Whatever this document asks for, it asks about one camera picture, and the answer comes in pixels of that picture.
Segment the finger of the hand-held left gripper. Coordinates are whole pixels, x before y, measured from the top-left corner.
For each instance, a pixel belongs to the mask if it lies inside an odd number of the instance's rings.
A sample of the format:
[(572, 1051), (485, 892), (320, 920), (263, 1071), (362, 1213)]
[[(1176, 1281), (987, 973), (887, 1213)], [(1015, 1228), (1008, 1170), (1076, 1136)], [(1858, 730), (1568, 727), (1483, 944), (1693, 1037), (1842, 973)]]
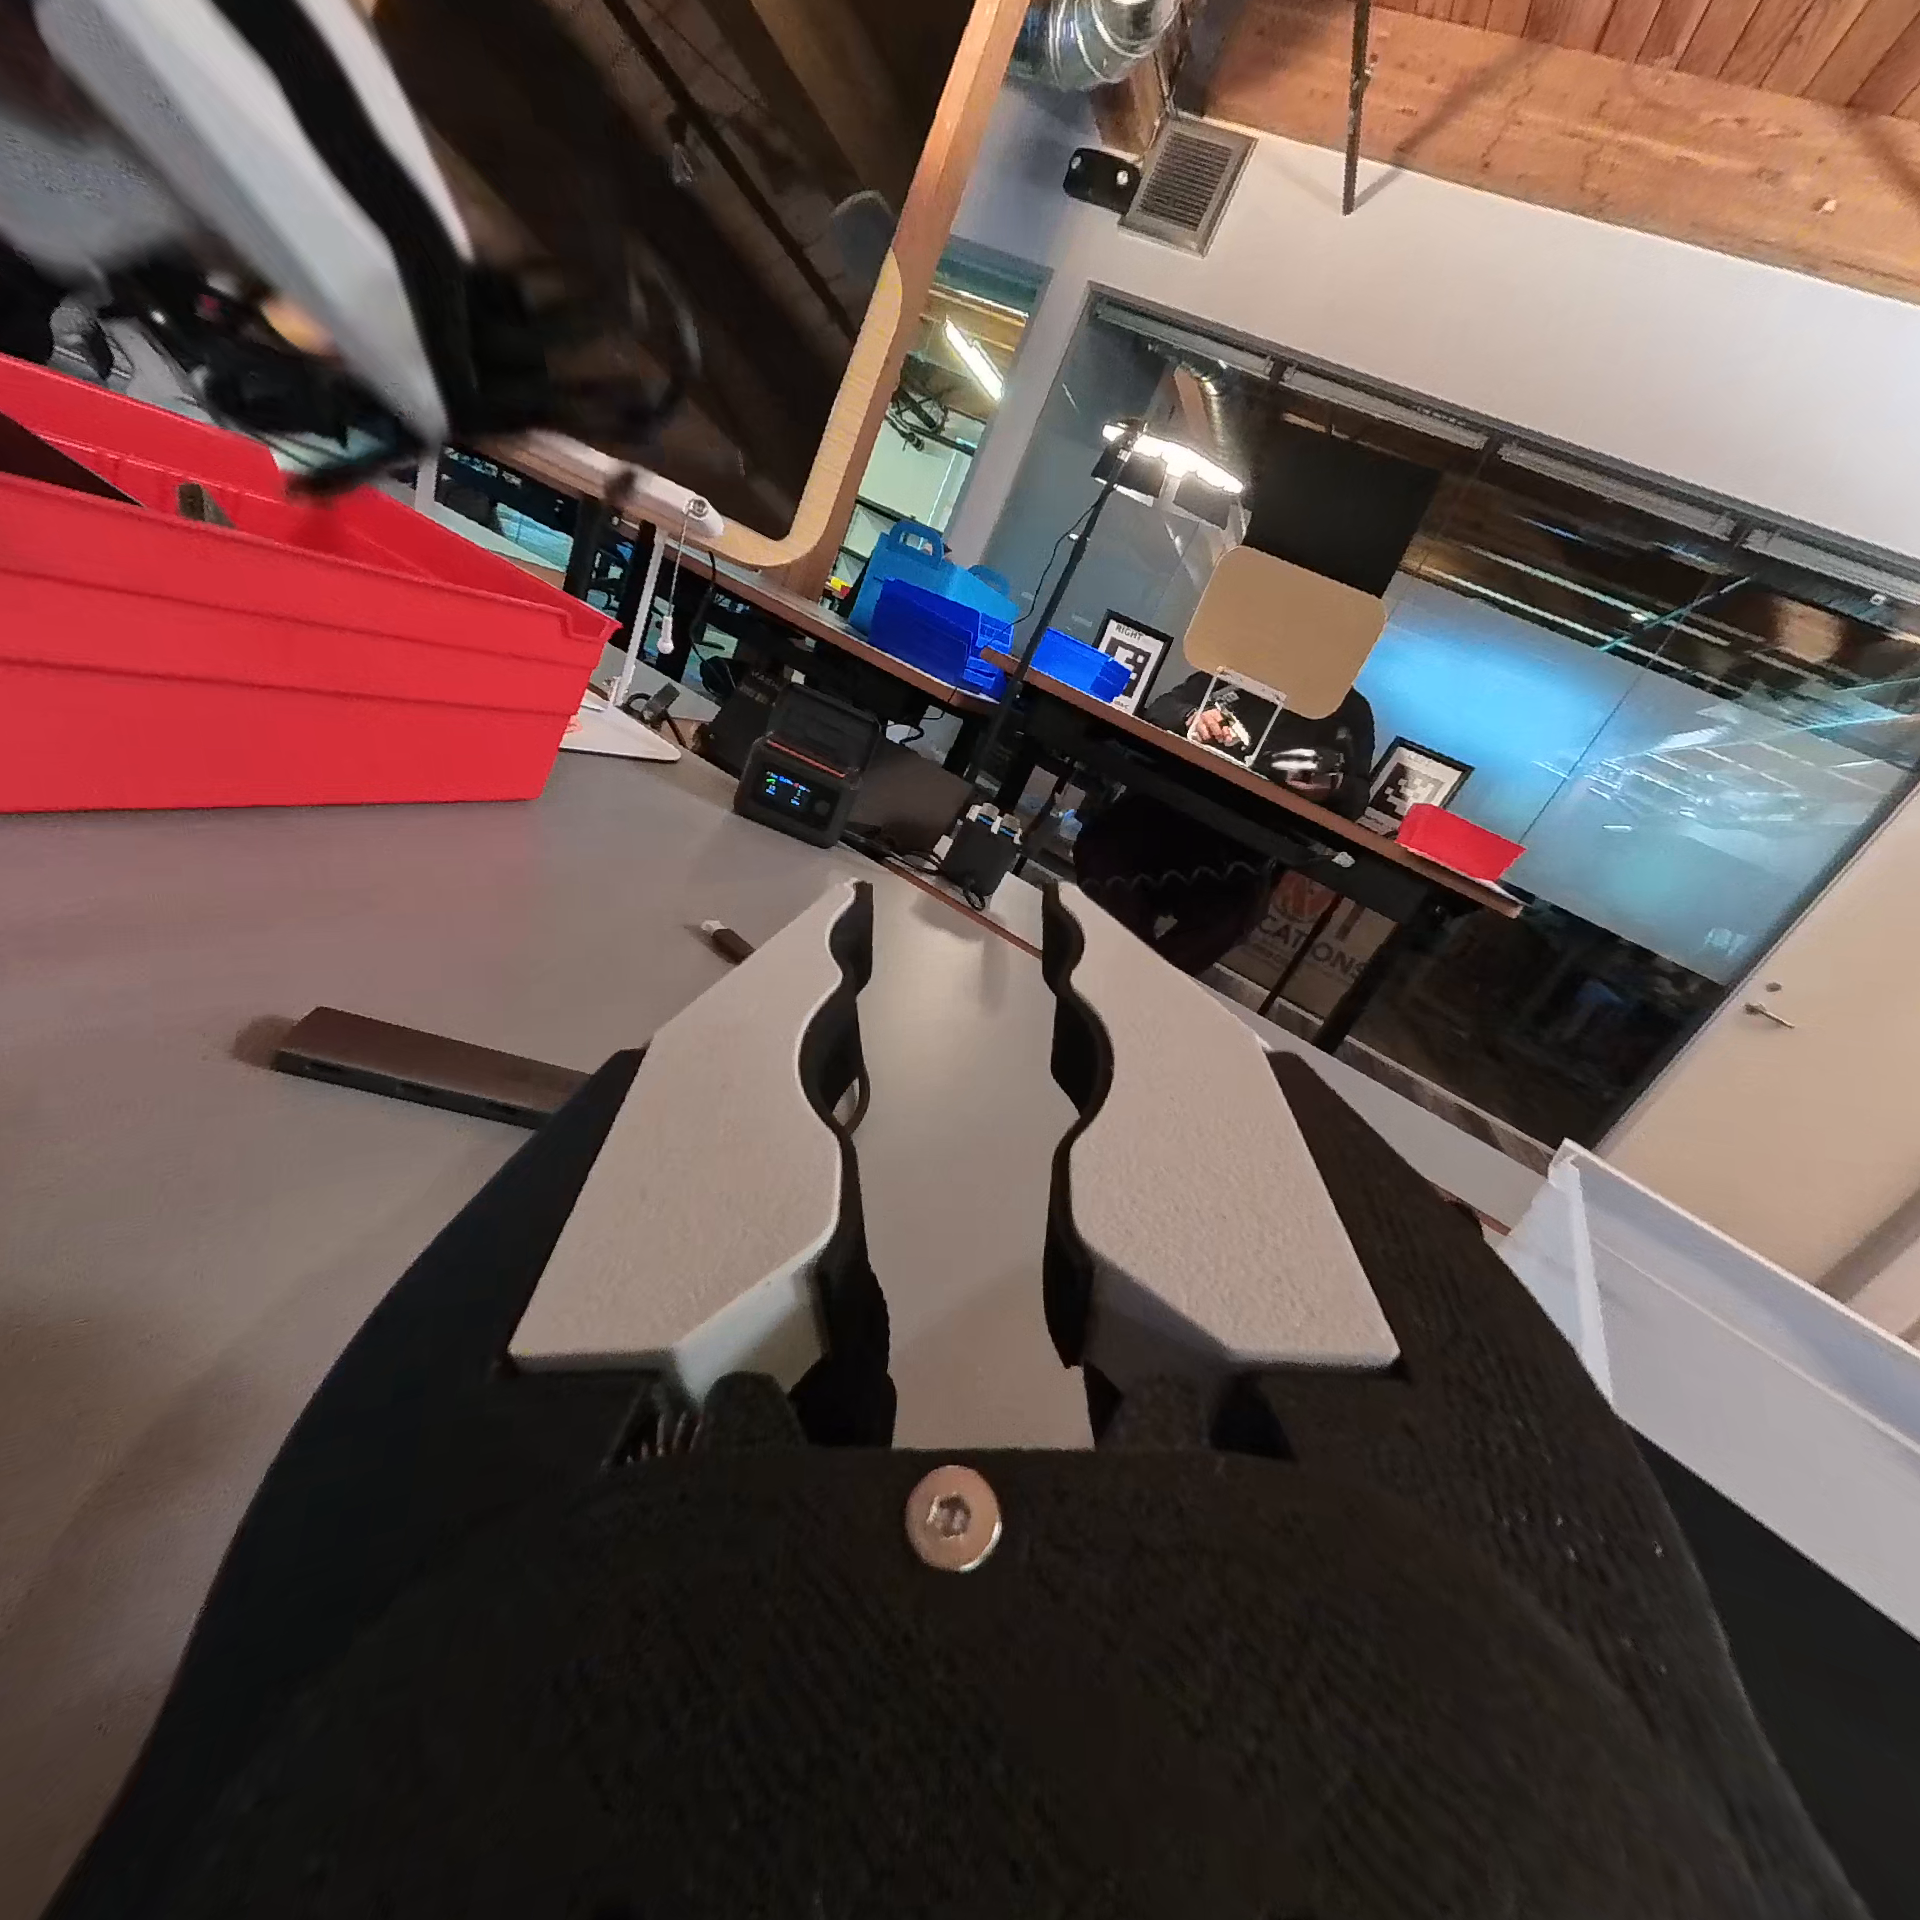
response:
[(357, 3), (298, 3), (298, 7), (308, 26), (320, 32), (357, 103), (368, 112), (378, 141), (395, 157), (408, 181), (433, 208), (460, 264), (471, 268), (473, 243), (464, 216), (442, 176), (394, 65), (373, 32), (370, 12)]
[(298, 5), (32, 5), (32, 265), (225, 260), (299, 307), (401, 444), (452, 428), (452, 244)]

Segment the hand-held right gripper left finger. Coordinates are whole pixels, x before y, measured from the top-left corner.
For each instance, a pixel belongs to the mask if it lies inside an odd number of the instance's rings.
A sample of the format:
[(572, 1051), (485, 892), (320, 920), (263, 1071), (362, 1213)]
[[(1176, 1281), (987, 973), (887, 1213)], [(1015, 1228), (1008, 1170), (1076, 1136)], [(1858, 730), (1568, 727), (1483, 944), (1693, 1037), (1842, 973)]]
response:
[(842, 1116), (871, 977), (874, 890), (839, 880), (655, 1034), (513, 1332), (519, 1370), (637, 1370), (688, 1409), (768, 1376), (817, 1442), (891, 1445), (891, 1323)]

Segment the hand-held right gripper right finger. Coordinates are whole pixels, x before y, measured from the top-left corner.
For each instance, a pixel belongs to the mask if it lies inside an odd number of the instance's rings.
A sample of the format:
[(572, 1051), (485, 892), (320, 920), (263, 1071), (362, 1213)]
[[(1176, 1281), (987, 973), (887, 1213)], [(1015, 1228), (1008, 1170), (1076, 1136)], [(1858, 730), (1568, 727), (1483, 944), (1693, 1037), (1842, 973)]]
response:
[(1073, 882), (1043, 893), (1043, 1298), (1089, 1418), (1172, 1381), (1202, 1418), (1268, 1373), (1386, 1376), (1401, 1344), (1259, 1037)]

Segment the dark grey usb hub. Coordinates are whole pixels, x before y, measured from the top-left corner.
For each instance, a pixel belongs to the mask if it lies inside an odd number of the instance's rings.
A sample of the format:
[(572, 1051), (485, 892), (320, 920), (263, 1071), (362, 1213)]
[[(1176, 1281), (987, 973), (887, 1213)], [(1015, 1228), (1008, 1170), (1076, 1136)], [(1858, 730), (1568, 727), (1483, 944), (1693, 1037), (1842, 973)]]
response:
[(272, 1050), (276, 1073), (536, 1131), (589, 1074), (319, 1007)]

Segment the red plastic bin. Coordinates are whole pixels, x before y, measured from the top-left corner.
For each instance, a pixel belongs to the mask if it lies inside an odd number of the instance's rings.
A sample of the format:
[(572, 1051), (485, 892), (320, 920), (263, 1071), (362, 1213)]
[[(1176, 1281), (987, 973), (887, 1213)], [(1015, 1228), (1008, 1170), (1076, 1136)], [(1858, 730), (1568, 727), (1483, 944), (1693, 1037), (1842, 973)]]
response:
[(4, 360), (2, 809), (532, 801), (608, 615), (375, 490)]

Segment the clear plastic bin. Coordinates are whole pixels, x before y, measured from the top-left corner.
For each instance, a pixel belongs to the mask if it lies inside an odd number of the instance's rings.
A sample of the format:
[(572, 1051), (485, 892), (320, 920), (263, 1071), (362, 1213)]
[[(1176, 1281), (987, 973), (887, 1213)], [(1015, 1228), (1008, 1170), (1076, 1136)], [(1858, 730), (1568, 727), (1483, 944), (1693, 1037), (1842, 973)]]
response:
[(1617, 1416), (1915, 1636), (1912, 1344), (1577, 1144), (1497, 1253)]

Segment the wood-rimmed dark panel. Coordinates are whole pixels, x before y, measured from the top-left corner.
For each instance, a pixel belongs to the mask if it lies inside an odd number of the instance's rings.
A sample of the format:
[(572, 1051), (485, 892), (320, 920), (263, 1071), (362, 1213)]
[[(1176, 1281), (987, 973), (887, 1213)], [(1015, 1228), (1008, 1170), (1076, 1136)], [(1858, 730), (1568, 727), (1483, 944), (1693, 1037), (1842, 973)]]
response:
[(727, 560), (823, 576), (1024, 5), (363, 10), (557, 392), (456, 447), (652, 474)]

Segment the black charger block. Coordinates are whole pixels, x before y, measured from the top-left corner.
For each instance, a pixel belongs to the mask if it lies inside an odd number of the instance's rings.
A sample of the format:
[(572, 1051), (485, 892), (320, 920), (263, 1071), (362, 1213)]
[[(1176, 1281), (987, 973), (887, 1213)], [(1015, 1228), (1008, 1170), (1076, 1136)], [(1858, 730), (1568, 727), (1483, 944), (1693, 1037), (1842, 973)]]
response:
[(1018, 813), (977, 803), (956, 824), (935, 873), (973, 911), (985, 911), (1021, 860), (1024, 829)]

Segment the black power station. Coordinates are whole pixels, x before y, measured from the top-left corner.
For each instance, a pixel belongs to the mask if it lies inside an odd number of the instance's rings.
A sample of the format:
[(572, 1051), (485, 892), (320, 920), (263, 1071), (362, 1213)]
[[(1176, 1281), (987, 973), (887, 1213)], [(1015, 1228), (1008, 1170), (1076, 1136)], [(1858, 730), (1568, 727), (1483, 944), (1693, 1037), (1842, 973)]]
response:
[(731, 809), (805, 845), (834, 849), (882, 740), (875, 714), (812, 685), (788, 685), (743, 762)]

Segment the white panel stand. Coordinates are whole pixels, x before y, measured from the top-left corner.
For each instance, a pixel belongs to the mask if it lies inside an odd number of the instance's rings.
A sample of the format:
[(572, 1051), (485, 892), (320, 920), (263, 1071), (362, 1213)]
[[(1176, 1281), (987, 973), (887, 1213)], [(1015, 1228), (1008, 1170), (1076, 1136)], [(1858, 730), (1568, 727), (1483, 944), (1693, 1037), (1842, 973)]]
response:
[(600, 491), (564, 496), (497, 457), (444, 448), (423, 457), (415, 507), (439, 528), (505, 563), (532, 585), (560, 593), (568, 611), (615, 623), (611, 667), (592, 667), (560, 751), (572, 757), (669, 764), (667, 719), (677, 695), (659, 663), (683, 663), (669, 593), (688, 557), (708, 560), (724, 521), (703, 496), (652, 474), (611, 468)]

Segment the blue plastic bin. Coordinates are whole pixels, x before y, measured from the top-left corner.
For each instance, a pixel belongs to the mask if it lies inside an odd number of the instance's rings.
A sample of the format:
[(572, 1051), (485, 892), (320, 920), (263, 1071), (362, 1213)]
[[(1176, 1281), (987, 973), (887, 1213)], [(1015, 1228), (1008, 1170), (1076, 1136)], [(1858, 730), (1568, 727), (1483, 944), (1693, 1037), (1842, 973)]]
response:
[(1135, 669), (1130, 663), (1059, 629), (1045, 629), (1034, 641), (1024, 676), (1028, 682), (1059, 682), (1061, 685), (1087, 693), (1100, 705), (1120, 705), (1135, 685)]

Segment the stack of blue bins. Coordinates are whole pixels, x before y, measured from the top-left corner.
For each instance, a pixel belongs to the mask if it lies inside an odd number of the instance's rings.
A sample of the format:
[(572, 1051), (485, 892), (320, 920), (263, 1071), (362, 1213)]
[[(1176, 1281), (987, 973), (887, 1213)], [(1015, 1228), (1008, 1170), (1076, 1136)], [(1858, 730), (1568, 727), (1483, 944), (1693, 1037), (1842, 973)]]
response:
[(999, 575), (959, 568), (940, 530), (901, 519), (869, 556), (848, 624), (877, 652), (940, 683), (997, 701), (1015, 652), (1019, 609)]

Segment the studio light on stand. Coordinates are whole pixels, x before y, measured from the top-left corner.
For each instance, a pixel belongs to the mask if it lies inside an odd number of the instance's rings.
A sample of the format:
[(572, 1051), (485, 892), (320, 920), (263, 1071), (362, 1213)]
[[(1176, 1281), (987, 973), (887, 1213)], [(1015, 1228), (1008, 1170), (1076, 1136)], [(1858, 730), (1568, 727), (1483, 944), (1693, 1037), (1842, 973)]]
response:
[[(1178, 641), (1155, 693), (1185, 663), (1201, 594), (1245, 532), (1245, 482), (1211, 451), (1138, 418), (1105, 424), (1091, 476), (1095, 496), (1071, 528), (1019, 658), (1027, 666), (1045, 629), (1095, 645), (1101, 618), (1119, 611)], [(1119, 712), (1141, 716), (1146, 705)]]

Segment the air vent grille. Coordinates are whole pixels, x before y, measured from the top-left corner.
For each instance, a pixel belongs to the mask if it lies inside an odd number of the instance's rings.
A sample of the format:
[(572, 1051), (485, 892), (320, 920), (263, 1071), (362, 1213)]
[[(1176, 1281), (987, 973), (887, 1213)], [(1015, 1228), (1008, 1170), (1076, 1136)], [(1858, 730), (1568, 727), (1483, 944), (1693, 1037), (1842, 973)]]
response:
[(1138, 191), (1119, 219), (1120, 232), (1208, 256), (1258, 141), (1248, 128), (1176, 112), (1138, 165)]

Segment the printed marker frame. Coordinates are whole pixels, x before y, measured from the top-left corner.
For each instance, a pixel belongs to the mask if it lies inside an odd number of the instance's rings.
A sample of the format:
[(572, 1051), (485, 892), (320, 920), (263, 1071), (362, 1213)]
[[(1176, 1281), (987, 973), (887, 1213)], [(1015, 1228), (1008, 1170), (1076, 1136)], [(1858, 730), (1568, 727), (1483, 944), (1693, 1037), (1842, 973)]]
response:
[(1381, 836), (1400, 836), (1416, 807), (1450, 809), (1472, 770), (1464, 760), (1394, 737), (1370, 776), (1360, 826)]
[(1109, 705), (1128, 714), (1138, 714), (1178, 641), (1135, 618), (1109, 611), (1100, 623), (1095, 647), (1122, 669), (1122, 683), (1109, 695)]

